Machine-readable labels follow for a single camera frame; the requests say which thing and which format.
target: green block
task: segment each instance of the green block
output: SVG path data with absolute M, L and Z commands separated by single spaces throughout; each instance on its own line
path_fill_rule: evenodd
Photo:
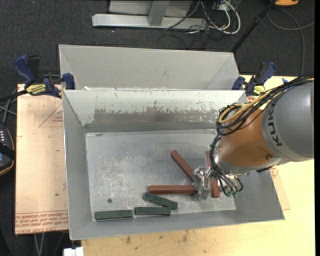
M 135 215 L 170 215 L 170 207 L 136 207 L 134 208 Z
M 133 217 L 132 210 L 108 210 L 108 211 L 97 211 L 95 213 L 96 221 L 127 219 L 132 217 Z
M 166 199 L 164 197 L 155 195 L 155 194 L 151 194 L 151 193 L 144 193 L 143 194 L 143 200 L 154 203 L 156 205 L 160 205 L 160 206 L 165 206 L 165 207 L 170 207 L 172 210 L 176 210 L 178 207 L 178 203 L 175 201 L 171 201 L 169 199 Z

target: yellow cable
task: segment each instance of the yellow cable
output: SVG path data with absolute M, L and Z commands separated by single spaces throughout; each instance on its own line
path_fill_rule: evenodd
M 247 111 L 249 108 L 253 107 L 256 103 L 258 103 L 259 101 L 261 101 L 263 98 L 265 98 L 266 96 L 268 96 L 271 93 L 271 90 L 266 91 L 264 94 L 262 94 L 260 97 L 256 98 L 255 100 L 253 100 L 250 103 L 235 103 L 233 105 L 231 105 L 229 108 L 227 108 L 225 111 L 222 112 L 222 114 L 220 115 L 218 121 L 220 124 L 225 124 L 227 122 L 229 122 L 232 119 L 235 119 L 236 117 L 240 116 L 243 112 Z M 224 119 L 224 117 L 229 114 L 233 109 L 235 109 L 236 107 L 241 107 L 239 110 L 237 110 L 232 116 L 228 117 L 227 119 Z

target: cardboard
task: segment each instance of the cardboard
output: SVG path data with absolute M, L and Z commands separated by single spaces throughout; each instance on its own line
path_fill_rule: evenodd
M 68 230 L 62 100 L 18 97 L 16 133 L 15 234 Z

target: blue clamp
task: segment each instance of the blue clamp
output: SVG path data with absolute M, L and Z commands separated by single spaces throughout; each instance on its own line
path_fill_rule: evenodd
M 234 84 L 233 84 L 233 86 L 232 86 L 232 91 L 238 91 L 238 90 L 240 90 L 242 87 L 243 87 L 243 85 L 244 85 L 244 83 L 245 83 L 245 78 L 243 77 L 243 76 L 239 76 L 236 80 L 235 80 L 235 82 L 234 82 Z
M 55 87 L 51 79 L 45 77 L 42 82 L 36 81 L 37 80 L 36 77 L 39 77 L 39 71 L 36 70 L 36 73 L 38 74 L 37 76 L 33 74 L 32 70 L 28 66 L 28 58 L 26 55 L 22 55 L 19 58 L 17 58 L 13 62 L 13 67 L 20 76 L 26 79 L 26 82 L 24 84 L 24 90 L 27 93 L 33 96 L 48 95 L 48 96 L 53 96 L 57 98 L 61 97 L 61 90 Z M 76 89 L 75 80 L 70 73 L 63 74 L 62 80 L 66 84 L 66 89 L 68 90 Z
M 264 90 L 265 82 L 277 71 L 276 65 L 269 62 L 261 62 L 259 70 L 253 75 L 246 85 L 246 96 L 258 96 Z

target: white cable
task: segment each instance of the white cable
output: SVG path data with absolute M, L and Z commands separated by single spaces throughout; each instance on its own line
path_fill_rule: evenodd
M 236 18 L 237 18 L 237 23 L 238 23 L 238 28 L 233 32 L 225 31 L 225 28 L 217 28 L 216 25 L 209 26 L 209 28 L 215 29 L 215 30 L 219 30 L 219 31 L 221 31 L 221 32 L 223 32 L 224 34 L 227 34 L 227 35 L 234 35 L 234 34 L 238 33 L 240 28 L 241 28 L 240 16 L 239 16 L 238 12 L 236 11 L 236 9 L 230 3 L 228 3 L 226 0 L 223 0 L 223 2 L 225 4 L 227 4 L 235 12 L 235 15 L 236 15 Z
M 229 13 L 228 13 L 228 11 L 227 11 L 227 9 L 226 9 L 226 7 L 225 7 L 224 5 L 223 5 L 223 9 L 224 9 L 224 12 L 225 12 L 225 14 L 226 14 L 226 16 L 227 16 L 227 18 L 228 18 L 228 25 L 222 26 L 221 28 L 224 29 L 224 30 L 226 30 L 227 28 L 230 27 L 231 19 L 230 19 L 230 15 L 229 15 Z

